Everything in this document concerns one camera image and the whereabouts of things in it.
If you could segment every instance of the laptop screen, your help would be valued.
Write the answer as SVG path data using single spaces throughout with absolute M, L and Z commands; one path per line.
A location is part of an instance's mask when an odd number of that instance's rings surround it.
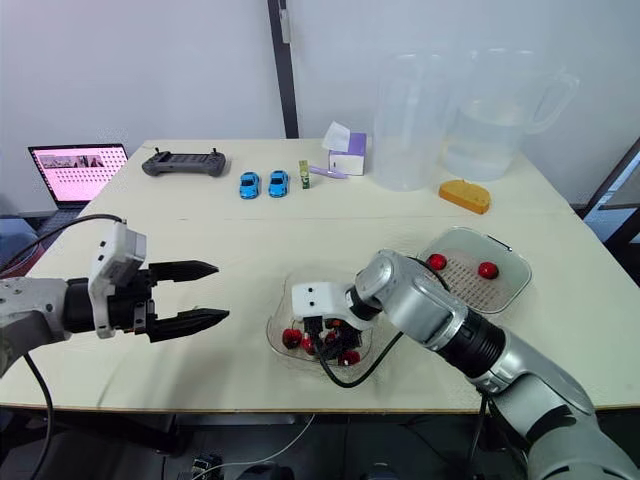
M 29 147 L 56 203 L 89 202 L 127 161 L 121 144 Z

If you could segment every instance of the toy fruit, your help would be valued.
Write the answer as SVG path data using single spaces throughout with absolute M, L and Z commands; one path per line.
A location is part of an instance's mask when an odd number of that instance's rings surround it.
M 324 337 L 324 344 L 325 345 L 329 345 L 330 343 L 333 343 L 335 341 L 336 341 L 336 332 L 329 332 Z
M 289 350 L 298 348 L 302 342 L 302 332 L 297 328 L 285 328 L 282 332 L 282 343 Z
M 429 265 L 434 270 L 442 270 L 447 266 L 447 257 L 442 255 L 441 253 L 434 253 L 429 255 L 427 258 L 427 265 Z
M 360 354 L 355 350 L 347 350 L 338 357 L 338 363 L 348 367 L 349 365 L 355 365 L 360 361 Z
M 302 342 L 300 343 L 305 352 L 309 355 L 315 355 L 316 349 L 313 346 L 313 342 L 311 341 L 311 337 L 308 334 L 305 334 Z
M 482 262 L 478 267 L 478 275 L 488 280 L 497 278 L 499 273 L 498 266 L 493 262 Z

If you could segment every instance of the clear plastic container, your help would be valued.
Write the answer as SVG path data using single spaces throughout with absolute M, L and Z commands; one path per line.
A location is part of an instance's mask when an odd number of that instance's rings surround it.
M 433 253 L 447 258 L 447 266 L 438 273 L 451 293 L 480 313 L 503 311 L 531 281 L 531 267 L 524 258 L 508 245 L 470 228 L 447 230 L 418 258 L 427 261 Z M 495 263 L 498 277 L 489 280 L 478 275 L 482 262 Z
M 406 54 L 384 65 L 373 129 L 372 173 L 394 191 L 428 185 L 444 137 L 451 83 L 447 60 Z
M 357 272 L 345 272 L 341 270 L 326 268 L 318 265 L 307 265 L 289 274 L 284 282 L 282 298 L 278 309 L 269 317 L 267 322 L 266 336 L 269 345 L 278 358 L 284 362 L 288 368 L 295 368 L 306 374 L 326 378 L 326 374 L 320 366 L 320 362 L 314 356 L 308 355 L 302 348 L 298 347 L 288 350 L 282 343 L 282 332 L 286 328 L 303 329 L 300 322 L 293 319 L 293 308 L 291 304 L 291 287 L 298 283 L 308 283 L 317 281 L 352 283 Z M 393 336 L 397 333 L 395 328 L 386 321 L 386 315 L 381 313 L 376 317 L 375 328 L 362 332 L 362 344 L 355 350 L 360 354 L 360 362 L 355 365 L 345 366 L 336 360 L 329 360 L 334 373 L 346 382 L 350 382 L 360 377 L 375 361 L 380 352 L 385 348 Z
M 472 51 L 456 89 L 445 142 L 445 167 L 472 181 L 500 178 L 525 134 L 555 122 L 578 79 L 529 50 Z

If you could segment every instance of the white table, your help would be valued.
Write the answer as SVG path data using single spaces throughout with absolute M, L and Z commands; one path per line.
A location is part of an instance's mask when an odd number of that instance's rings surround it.
M 231 161 L 221 178 L 140 169 L 153 147 L 208 152 Z M 371 178 L 312 176 L 302 190 L 298 160 L 323 165 L 319 140 L 149 141 L 85 214 L 126 217 L 148 236 L 151 262 L 200 259 L 220 273 L 154 289 L 157 310 L 171 316 L 198 306 L 227 308 L 229 318 L 198 335 L 150 344 L 145 336 L 95 334 L 33 353 L 58 408 L 111 411 L 469 411 L 478 395 L 439 356 L 403 338 L 374 375 L 342 390 L 318 369 L 298 368 L 265 337 L 286 275 L 304 265 L 355 274 L 383 247 L 416 254 L 444 230 L 468 226 L 511 245 L 533 280 L 493 318 L 580 381 L 599 407 L 640 405 L 640 290 L 525 158 L 487 184 L 493 206 L 476 215 L 432 190 L 393 193 Z M 263 180 L 287 169 L 291 192 L 241 200 L 238 179 Z M 449 178 L 439 171 L 438 181 Z M 65 232 L 34 269 L 39 277 L 86 276 L 104 221 Z M 390 335 L 390 327 L 382 327 Z M 0 404 L 36 406 L 43 398 L 23 361 L 0 381 Z

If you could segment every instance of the sponge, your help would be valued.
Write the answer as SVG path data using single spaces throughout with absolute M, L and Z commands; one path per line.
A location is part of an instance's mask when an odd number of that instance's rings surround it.
M 438 194 L 445 200 L 480 214 L 489 210 L 491 204 L 491 195 L 487 190 L 464 180 L 444 182 Z

